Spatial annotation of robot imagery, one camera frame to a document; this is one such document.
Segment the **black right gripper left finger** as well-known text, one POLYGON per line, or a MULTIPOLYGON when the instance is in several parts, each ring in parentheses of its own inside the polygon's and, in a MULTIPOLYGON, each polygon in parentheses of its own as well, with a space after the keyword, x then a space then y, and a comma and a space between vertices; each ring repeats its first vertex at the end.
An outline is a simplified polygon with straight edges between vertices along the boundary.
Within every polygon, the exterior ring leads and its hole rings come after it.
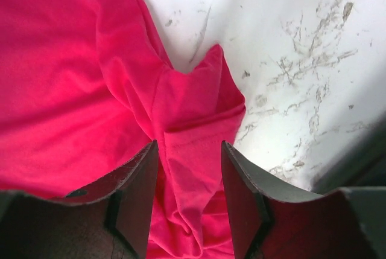
POLYGON ((157 142, 66 197, 1 193, 2 258, 144 258, 157 179, 157 142))

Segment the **magenta t shirt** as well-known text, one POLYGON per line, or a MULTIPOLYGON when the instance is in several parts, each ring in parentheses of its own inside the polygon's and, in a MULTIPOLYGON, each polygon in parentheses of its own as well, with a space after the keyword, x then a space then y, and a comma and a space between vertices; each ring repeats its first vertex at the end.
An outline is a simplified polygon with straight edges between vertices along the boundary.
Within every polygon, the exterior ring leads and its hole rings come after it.
POLYGON ((220 145, 245 99, 214 45, 172 66, 144 0, 1 0, 1 189, 62 197, 157 141, 147 258, 233 258, 220 145))

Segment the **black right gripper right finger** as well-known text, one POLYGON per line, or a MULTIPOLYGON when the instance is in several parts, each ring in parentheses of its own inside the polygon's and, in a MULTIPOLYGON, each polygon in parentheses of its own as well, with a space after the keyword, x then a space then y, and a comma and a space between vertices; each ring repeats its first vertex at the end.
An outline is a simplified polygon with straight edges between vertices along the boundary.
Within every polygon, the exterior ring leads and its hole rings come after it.
POLYGON ((228 142, 221 145, 221 172, 236 258, 385 257, 385 188, 306 191, 228 142))

